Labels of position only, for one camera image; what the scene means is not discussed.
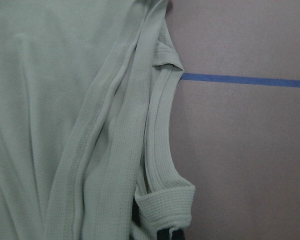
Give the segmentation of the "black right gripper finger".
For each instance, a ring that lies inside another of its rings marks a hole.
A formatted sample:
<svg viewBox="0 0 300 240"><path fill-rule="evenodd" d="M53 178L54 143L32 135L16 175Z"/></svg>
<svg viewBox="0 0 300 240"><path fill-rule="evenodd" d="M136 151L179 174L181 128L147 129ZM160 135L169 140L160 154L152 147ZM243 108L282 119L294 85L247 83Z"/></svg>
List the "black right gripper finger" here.
<svg viewBox="0 0 300 240"><path fill-rule="evenodd" d="M170 232L170 228L160 229L157 231L157 240L185 240L185 233L182 229Z"/></svg>

